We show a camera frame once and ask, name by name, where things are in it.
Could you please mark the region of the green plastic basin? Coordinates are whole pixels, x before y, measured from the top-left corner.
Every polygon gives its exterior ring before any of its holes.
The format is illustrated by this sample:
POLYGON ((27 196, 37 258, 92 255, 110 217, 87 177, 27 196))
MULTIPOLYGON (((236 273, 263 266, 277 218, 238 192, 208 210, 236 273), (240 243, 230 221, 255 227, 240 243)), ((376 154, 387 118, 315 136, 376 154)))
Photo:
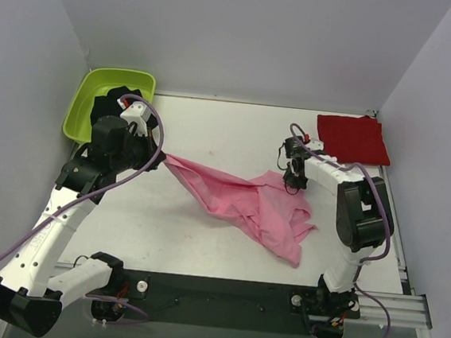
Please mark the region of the green plastic basin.
POLYGON ((148 102, 154 97, 155 78, 139 70, 122 68, 97 68, 90 71, 77 88, 63 123, 63 133, 67 138, 83 144, 90 142, 91 118, 95 98, 106 96, 111 89, 128 87, 138 90, 148 102))

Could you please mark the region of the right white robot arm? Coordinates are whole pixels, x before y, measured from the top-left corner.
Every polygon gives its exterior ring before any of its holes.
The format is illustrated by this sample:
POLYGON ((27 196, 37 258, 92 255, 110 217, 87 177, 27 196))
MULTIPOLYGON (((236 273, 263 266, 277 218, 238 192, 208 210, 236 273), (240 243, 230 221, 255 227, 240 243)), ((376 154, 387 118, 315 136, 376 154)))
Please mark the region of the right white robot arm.
POLYGON ((305 136, 287 138, 282 146, 287 160, 287 187, 298 192, 318 184, 336 197, 337 257, 321 275, 312 301, 323 313, 355 305, 354 283, 368 262, 383 259, 394 233, 391 205, 384 180, 363 169, 355 173, 322 150, 312 150, 305 136))

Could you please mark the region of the pink t shirt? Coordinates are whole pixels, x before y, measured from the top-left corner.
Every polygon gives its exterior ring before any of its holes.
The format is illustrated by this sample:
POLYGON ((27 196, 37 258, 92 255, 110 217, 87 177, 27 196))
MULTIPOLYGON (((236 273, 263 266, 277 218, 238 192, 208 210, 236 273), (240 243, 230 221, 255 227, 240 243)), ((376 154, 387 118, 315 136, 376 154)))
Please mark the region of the pink t shirt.
POLYGON ((301 242, 316 227, 304 195, 286 191, 282 175, 266 171, 244 180, 176 155, 165 166, 210 215, 237 227, 292 267, 301 264, 301 242))

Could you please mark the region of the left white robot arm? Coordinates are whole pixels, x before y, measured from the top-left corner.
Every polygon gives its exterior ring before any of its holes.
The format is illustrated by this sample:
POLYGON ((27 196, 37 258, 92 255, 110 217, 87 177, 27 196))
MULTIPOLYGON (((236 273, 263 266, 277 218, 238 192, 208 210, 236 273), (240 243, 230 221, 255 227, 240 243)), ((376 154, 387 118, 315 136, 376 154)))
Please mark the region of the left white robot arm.
POLYGON ((81 266, 53 276, 60 255, 76 229, 106 192, 123 185, 117 176, 156 169, 165 155, 153 126, 128 117, 102 117, 91 141, 64 164, 37 225, 6 252, 0 271, 0 319, 32 336, 44 336, 63 309, 92 291, 115 294, 126 287, 123 262, 95 253, 81 266))

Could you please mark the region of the red t shirt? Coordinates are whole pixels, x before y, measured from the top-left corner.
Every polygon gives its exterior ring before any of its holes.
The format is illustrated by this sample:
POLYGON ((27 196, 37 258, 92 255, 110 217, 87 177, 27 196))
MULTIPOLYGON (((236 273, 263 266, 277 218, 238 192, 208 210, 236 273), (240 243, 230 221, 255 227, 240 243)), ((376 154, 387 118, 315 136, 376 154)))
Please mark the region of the red t shirt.
POLYGON ((383 140, 383 125, 376 118, 318 115, 317 134, 324 151, 342 164, 359 162, 389 166, 391 160, 383 140))

